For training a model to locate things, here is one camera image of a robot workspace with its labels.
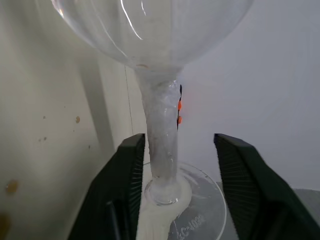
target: gray wall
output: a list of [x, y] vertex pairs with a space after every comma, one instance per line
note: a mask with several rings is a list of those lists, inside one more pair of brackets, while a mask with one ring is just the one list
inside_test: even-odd
[[320, 1], [256, 0], [182, 78], [181, 161], [219, 180], [213, 136], [224, 133], [294, 188], [320, 189]]

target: brown spot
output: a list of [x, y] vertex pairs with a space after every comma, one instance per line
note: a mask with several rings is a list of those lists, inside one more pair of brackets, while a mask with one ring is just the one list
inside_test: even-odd
[[147, 66], [147, 65], [145, 65], [145, 64], [138, 64], [138, 65], [136, 65], [137, 67], [143, 67], [143, 68], [145, 68], [145, 69], [148, 69], [149, 67]]
[[11, 180], [8, 182], [8, 184], [5, 186], [5, 191], [9, 195], [13, 195], [19, 187], [19, 183], [17, 180]]
[[11, 221], [9, 215], [0, 213], [0, 240], [4, 240], [10, 230]]

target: clear glass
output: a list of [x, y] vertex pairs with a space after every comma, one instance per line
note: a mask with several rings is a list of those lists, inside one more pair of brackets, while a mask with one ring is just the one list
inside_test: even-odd
[[180, 69], [218, 44], [253, 0], [52, 0], [93, 47], [132, 68]]
[[150, 192], [158, 203], [174, 203], [181, 191], [176, 178], [177, 74], [230, 33], [252, 2], [52, 0], [80, 37], [135, 69], [147, 123]]
[[[167, 239], [219, 240], [227, 219], [226, 202], [219, 186], [203, 171], [189, 164], [179, 162], [177, 175], [187, 180], [192, 191], [192, 197], [188, 207], [172, 221]], [[144, 195], [142, 196], [140, 212], [144, 211], [146, 202], [153, 202], [149, 192], [151, 181], [150, 164], [147, 163], [143, 168], [142, 189]]]

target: glass base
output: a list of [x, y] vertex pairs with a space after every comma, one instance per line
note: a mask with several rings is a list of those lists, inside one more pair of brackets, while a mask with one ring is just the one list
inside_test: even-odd
[[[171, 223], [167, 239], [219, 240], [227, 219], [222, 191], [203, 171], [186, 163], [178, 163], [177, 179], [182, 178], [189, 184], [192, 197], [188, 207]], [[152, 201], [148, 195], [151, 179], [150, 163], [147, 163], [143, 169], [144, 201]]]

